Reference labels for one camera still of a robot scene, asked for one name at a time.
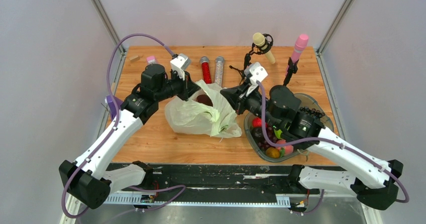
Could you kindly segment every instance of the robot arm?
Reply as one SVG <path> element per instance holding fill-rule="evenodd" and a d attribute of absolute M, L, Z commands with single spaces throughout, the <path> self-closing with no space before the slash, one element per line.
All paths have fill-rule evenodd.
<path fill-rule="evenodd" d="M 223 89 L 221 94 L 237 114 L 248 110 L 260 116 L 262 96 L 258 91 L 258 85 L 252 83 L 261 82 L 267 73 L 252 74 L 264 71 L 259 63 L 252 64 L 249 68 L 251 69 L 245 71 L 247 78 L 243 84 Z M 380 160 L 341 139 L 325 127 L 318 117 L 299 109 L 301 101 L 286 86 L 272 87 L 269 95 L 270 100 L 266 100 L 265 106 L 265 121 L 275 130 L 282 132 L 282 139 L 297 142 L 293 145 L 295 150 L 309 150 L 320 154 L 346 170 L 317 170 L 303 165 L 293 165 L 288 176 L 290 184 L 296 185 L 301 190 L 320 188 L 348 193 L 356 196 L 365 205 L 380 210 L 387 209 L 396 201 L 398 187 L 386 172 L 398 178 L 403 167 L 399 161 Z"/>
<path fill-rule="evenodd" d="M 151 183 L 149 180 L 152 177 L 150 176 L 152 168 L 140 161 L 114 171 L 106 169 L 130 136 L 158 110 L 160 101 L 174 96 L 188 100 L 189 96 L 199 90 L 199 87 L 191 81 L 189 73 L 185 71 L 190 64 L 188 57 L 180 54 L 170 63 L 172 66 L 170 79 L 164 66 L 149 64 L 142 72 L 141 83 L 134 87 L 121 105 L 120 119 L 114 118 L 95 143 L 73 163 L 65 160 L 60 165 L 59 173 L 65 186 L 76 169 L 84 161 L 87 162 L 72 179 L 67 192 L 88 207 L 98 208 L 110 193 L 132 185 Z M 95 148 L 106 138 L 106 142 L 93 155 Z"/>

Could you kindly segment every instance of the wooden table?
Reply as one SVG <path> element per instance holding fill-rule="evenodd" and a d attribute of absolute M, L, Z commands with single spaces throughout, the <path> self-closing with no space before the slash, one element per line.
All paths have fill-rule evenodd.
<path fill-rule="evenodd" d="M 215 59 L 217 56 L 225 58 L 223 87 L 237 86 L 241 80 L 237 71 L 229 68 L 233 65 L 243 67 L 244 55 L 249 47 L 236 46 L 195 46 L 171 47 L 179 54 L 187 55 L 192 64 L 187 68 L 191 79 L 196 82 L 202 79 L 199 60 L 202 56 L 210 59 L 210 72 L 212 79 L 215 72 Z M 265 56 L 254 55 L 252 62 L 259 61 L 268 72 L 268 77 L 262 82 L 269 93 L 269 89 L 284 80 L 287 60 L 293 51 L 292 47 L 273 47 L 272 52 L 276 63 L 270 64 Z M 132 56 L 141 56 L 140 60 L 130 62 Z M 141 81 L 141 73 L 146 66 L 146 57 L 155 55 L 158 62 L 170 70 L 170 55 L 161 46 L 159 47 L 130 47 L 120 77 L 116 96 L 124 99 L 133 87 Z M 306 93 L 318 101 L 325 113 L 333 118 L 330 103 L 324 88 L 323 79 L 316 61 L 312 47 L 305 49 L 298 64 L 299 70 L 293 75 L 288 87 L 294 93 Z M 173 164 L 248 164 L 248 165 L 275 165 L 262 160 L 252 149 L 246 139 L 243 120 L 248 112 L 237 117 L 237 122 L 243 130 L 239 138 L 223 139 L 209 137 L 208 135 L 177 134 L 169 127 L 164 116 L 164 107 L 169 100 L 160 102 L 159 110 L 137 131 L 121 148 L 114 157 L 113 162 L 133 162 L 140 160 L 145 163 L 173 163 Z M 310 153 L 309 161 L 304 156 L 298 155 L 286 160 L 279 165 L 334 165 L 330 160 Z"/>

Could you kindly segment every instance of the cable tie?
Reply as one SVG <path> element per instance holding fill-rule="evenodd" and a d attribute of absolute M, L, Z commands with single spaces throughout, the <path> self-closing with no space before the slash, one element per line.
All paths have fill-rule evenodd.
<path fill-rule="evenodd" d="M 340 149 L 344 149 L 346 148 L 346 142 L 341 143 L 342 145 L 340 146 Z"/>
<path fill-rule="evenodd" d="M 381 173 L 381 172 L 383 172 L 385 169 L 386 169 L 386 165 L 382 165 L 382 168 L 379 170 L 379 172 Z"/>

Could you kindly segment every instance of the plastic bag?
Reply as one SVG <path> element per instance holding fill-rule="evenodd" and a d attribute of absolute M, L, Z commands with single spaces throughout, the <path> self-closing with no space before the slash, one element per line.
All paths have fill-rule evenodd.
<path fill-rule="evenodd" d="M 206 84 L 203 80 L 196 82 L 201 90 L 183 101 L 175 97 L 165 107 L 167 122 L 176 133 L 206 134 L 211 137 L 232 138 L 242 134 L 238 126 L 235 110 L 221 95 L 222 89 L 216 83 Z M 196 101 L 196 98 L 206 94 L 213 107 Z"/>

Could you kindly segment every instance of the pink object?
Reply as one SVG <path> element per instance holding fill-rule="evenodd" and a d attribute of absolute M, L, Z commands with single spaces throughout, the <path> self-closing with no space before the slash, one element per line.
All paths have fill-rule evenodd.
<path fill-rule="evenodd" d="M 277 144 L 285 144 L 285 140 L 278 140 Z M 281 151 L 281 149 L 284 149 L 284 156 L 289 155 L 293 153 L 294 148 L 292 145 L 284 146 L 284 147 L 275 147 L 277 150 Z"/>
<path fill-rule="evenodd" d="M 294 51 L 291 54 L 291 60 L 293 61 L 293 63 L 299 60 L 302 51 L 305 50 L 307 46 L 308 40 L 309 36 L 306 34 L 302 34 L 299 36 L 299 38 L 297 38 L 296 43 L 294 44 Z"/>
<path fill-rule="evenodd" d="M 147 64 L 157 64 L 157 59 L 154 56 L 147 57 Z"/>

